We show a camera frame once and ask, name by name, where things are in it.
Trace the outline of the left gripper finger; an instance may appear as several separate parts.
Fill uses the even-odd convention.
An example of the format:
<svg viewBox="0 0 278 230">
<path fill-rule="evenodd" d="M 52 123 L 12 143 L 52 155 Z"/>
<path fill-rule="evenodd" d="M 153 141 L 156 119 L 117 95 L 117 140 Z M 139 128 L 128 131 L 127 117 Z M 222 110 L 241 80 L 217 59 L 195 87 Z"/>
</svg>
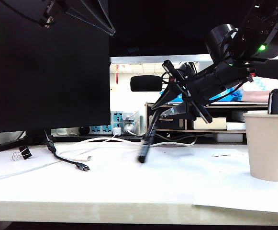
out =
<svg viewBox="0 0 278 230">
<path fill-rule="evenodd" d="M 105 11 L 109 14 L 109 1 L 101 0 L 105 5 Z M 84 22 L 85 17 L 88 16 L 88 11 L 85 6 L 81 3 L 81 0 L 66 0 L 66 4 L 69 6 L 69 9 L 66 11 L 66 14 Z M 113 36 L 114 33 L 107 33 L 109 36 Z"/>
<path fill-rule="evenodd" d="M 88 11 L 85 22 L 106 32 L 115 33 L 115 28 L 109 19 L 109 14 L 105 11 L 105 5 L 101 0 L 82 0 L 81 3 Z"/>
</svg>

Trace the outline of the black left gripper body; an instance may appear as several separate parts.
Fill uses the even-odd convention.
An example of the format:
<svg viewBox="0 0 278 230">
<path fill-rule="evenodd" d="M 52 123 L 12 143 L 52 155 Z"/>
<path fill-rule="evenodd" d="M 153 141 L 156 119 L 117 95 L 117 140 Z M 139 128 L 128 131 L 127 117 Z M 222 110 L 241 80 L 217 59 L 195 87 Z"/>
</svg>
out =
<svg viewBox="0 0 278 230">
<path fill-rule="evenodd" d="M 49 28 L 55 23 L 54 18 L 60 12 L 65 13 L 69 9 L 65 0 L 50 0 L 40 20 L 41 26 Z"/>
</svg>

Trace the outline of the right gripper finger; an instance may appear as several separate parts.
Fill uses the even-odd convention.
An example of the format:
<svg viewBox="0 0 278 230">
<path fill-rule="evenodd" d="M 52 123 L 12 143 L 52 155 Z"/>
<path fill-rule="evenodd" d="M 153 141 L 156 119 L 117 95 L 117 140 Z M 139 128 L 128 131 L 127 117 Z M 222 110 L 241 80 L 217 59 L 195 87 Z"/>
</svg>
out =
<svg viewBox="0 0 278 230">
<path fill-rule="evenodd" d="M 181 103 L 179 105 L 168 108 L 160 114 L 160 118 L 180 118 L 188 120 L 196 120 L 197 112 L 189 103 Z"/>
<path fill-rule="evenodd" d="M 181 93 L 185 94 L 186 96 L 189 96 L 189 91 L 184 86 L 175 83 L 168 84 L 168 86 L 165 88 L 165 90 L 160 95 L 158 100 L 154 103 L 154 105 L 151 107 L 151 109 L 156 110 L 160 106 L 175 99 Z"/>
</svg>

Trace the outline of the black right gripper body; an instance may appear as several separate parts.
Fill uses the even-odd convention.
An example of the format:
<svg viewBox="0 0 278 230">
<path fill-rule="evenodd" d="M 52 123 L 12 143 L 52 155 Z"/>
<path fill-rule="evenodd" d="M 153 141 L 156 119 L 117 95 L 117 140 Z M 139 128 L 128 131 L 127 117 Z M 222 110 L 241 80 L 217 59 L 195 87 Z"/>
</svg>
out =
<svg viewBox="0 0 278 230">
<path fill-rule="evenodd" d="M 187 79 L 178 80 L 173 83 L 184 86 L 189 91 L 189 96 L 182 94 L 182 103 L 189 103 L 206 123 L 212 122 L 212 116 L 205 106 L 219 100 L 214 96 L 236 86 L 238 90 L 245 82 L 252 80 L 253 69 L 249 65 L 236 66 L 220 62 L 211 65 L 198 74 Z"/>
</svg>

